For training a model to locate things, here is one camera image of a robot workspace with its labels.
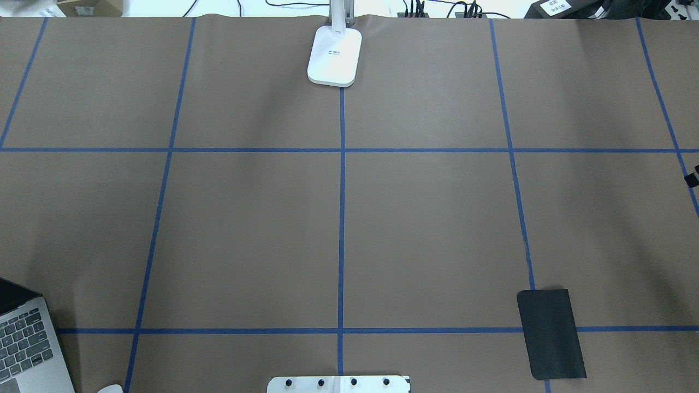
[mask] laptop trackpad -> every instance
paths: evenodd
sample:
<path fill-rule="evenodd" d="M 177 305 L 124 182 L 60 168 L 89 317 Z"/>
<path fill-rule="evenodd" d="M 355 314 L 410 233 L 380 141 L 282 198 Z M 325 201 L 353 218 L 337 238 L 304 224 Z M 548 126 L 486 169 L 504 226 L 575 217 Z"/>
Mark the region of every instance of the laptop trackpad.
<path fill-rule="evenodd" d="M 20 387 L 17 385 L 17 378 L 12 378 L 0 385 L 0 393 L 20 393 Z"/>

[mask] cardboard box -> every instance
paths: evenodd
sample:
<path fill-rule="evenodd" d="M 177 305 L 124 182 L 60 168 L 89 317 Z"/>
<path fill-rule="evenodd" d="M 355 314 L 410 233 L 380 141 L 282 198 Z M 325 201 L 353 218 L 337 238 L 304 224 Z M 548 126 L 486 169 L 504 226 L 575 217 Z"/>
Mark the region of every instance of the cardboard box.
<path fill-rule="evenodd" d="M 525 18 L 560 19 L 599 0 L 540 0 L 532 4 Z"/>
<path fill-rule="evenodd" d="M 122 16 L 124 0 L 68 0 L 56 3 L 66 16 Z"/>

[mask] grid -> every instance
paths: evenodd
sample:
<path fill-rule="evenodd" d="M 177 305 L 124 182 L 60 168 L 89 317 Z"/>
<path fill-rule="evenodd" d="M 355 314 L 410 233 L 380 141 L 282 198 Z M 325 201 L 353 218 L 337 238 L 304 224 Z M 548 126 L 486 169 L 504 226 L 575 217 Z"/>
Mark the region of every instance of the grid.
<path fill-rule="evenodd" d="M 182 97 L 185 92 L 185 83 L 187 80 L 187 69 L 189 58 L 192 51 L 192 43 L 194 40 L 194 32 L 196 27 L 196 18 L 192 19 L 189 30 L 189 39 L 187 41 L 186 55 L 182 67 L 182 75 L 178 91 L 178 99 L 175 108 L 175 115 L 172 121 L 171 135 L 167 148 L 6 148 L 3 146 L 8 133 L 11 130 L 13 116 L 20 104 L 22 90 L 31 71 L 31 66 L 34 62 L 37 51 L 40 48 L 41 40 L 44 35 L 48 18 L 44 18 L 41 29 L 36 38 L 33 50 L 29 57 L 27 67 L 24 70 L 20 85 L 17 89 L 11 109 L 3 128 L 2 136 L 0 137 L 0 152 L 162 152 L 166 153 L 166 161 L 164 172 L 161 181 L 157 210 L 154 218 L 152 229 L 152 238 L 150 241 L 150 249 L 147 256 L 145 266 L 145 274 L 143 277 L 143 286 L 140 294 L 140 303 L 138 306 L 138 314 L 136 323 L 133 329 L 91 329 L 91 328 L 74 328 L 74 329 L 58 329 L 60 334 L 124 334 L 132 335 L 133 343 L 131 346 L 131 354 L 129 357 L 127 379 L 124 384 L 124 391 L 128 393 L 131 387 L 131 379 L 134 372 L 136 354 L 138 351 L 138 341 L 141 335 L 174 335 L 174 334 L 253 334 L 253 335 L 274 335 L 274 334 L 334 334 L 337 336 L 337 368 L 340 375 L 344 372 L 343 366 L 343 339 L 345 334 L 521 334 L 521 327 L 434 327 L 434 328 L 355 328 L 345 327 L 344 323 L 344 288 L 345 288 L 345 164 L 347 154 L 357 153 L 500 153 L 507 154 L 510 161 L 510 169 L 512 172 L 513 188 L 517 201 L 517 212 L 519 215 L 519 225 L 521 236 L 524 242 L 526 263 L 528 269 L 529 287 L 532 290 L 537 289 L 535 284 L 535 261 L 533 263 L 529 250 L 529 240 L 527 235 L 527 226 L 525 219 L 525 209 L 522 203 L 522 197 L 519 186 L 519 178 L 517 175 L 516 155 L 526 153 L 652 153 L 652 154 L 675 154 L 682 170 L 683 176 L 687 174 L 682 153 L 697 153 L 699 149 L 682 149 L 680 148 L 675 132 L 672 128 L 670 116 L 665 107 L 665 102 L 661 94 L 660 88 L 656 81 L 656 76 L 651 64 L 648 48 L 644 38 L 642 26 L 639 19 L 636 19 L 636 26 L 640 39 L 640 44 L 643 49 L 645 60 L 648 67 L 649 77 L 651 78 L 653 87 L 657 94 L 658 103 L 661 107 L 664 120 L 668 127 L 668 133 L 672 140 L 674 148 L 516 148 L 512 142 L 510 133 L 510 121 L 507 114 L 507 104 L 505 101 L 505 87 L 503 86 L 503 77 L 500 69 L 500 60 L 498 58 L 498 46 L 496 42 L 496 29 L 493 21 L 489 21 L 491 34 L 491 43 L 493 49 L 493 57 L 496 66 L 496 76 L 498 81 L 498 90 L 500 95 L 500 104 L 507 139 L 506 148 L 347 148 L 345 144 L 345 90 L 339 89 L 339 115 L 340 115 L 340 148 L 176 148 L 175 137 L 178 130 L 178 120 L 180 117 L 180 107 L 182 105 Z M 338 238 L 338 314 L 336 328 L 269 328 L 269 329 L 147 329 L 142 327 L 143 313 L 145 302 L 147 299 L 148 285 L 152 269 L 154 254 L 156 251 L 157 237 L 160 225 L 160 219 L 163 209 L 164 197 L 166 195 L 168 175 L 170 171 L 173 154 L 180 152 L 285 152 L 285 153 L 333 153 L 339 155 L 340 159 L 340 200 L 339 200 L 339 238 Z M 693 191 L 689 190 L 689 195 L 693 203 L 693 207 L 697 216 L 699 216 L 699 204 Z M 699 326 L 583 326 L 578 328 L 579 332 L 633 332 L 633 331 L 699 331 Z M 545 381 L 544 389 L 546 392 L 551 392 L 549 381 Z"/>

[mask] laptop keyboard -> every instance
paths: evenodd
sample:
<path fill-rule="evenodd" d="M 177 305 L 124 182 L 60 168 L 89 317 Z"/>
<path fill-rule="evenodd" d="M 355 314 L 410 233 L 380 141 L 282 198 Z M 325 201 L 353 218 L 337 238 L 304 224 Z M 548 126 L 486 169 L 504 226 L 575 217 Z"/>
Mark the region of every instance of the laptop keyboard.
<path fill-rule="evenodd" d="M 38 308 L 0 323 L 0 341 L 0 383 L 53 357 Z"/>

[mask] black clip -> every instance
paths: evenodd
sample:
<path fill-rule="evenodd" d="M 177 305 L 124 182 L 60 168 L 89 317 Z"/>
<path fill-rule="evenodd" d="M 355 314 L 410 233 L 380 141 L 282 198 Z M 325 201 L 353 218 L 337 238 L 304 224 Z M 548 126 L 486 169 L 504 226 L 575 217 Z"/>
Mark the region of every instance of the black clip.
<path fill-rule="evenodd" d="M 694 167 L 694 171 L 696 172 L 684 176 L 684 181 L 687 182 L 689 188 L 694 188 L 699 185 L 699 165 Z"/>

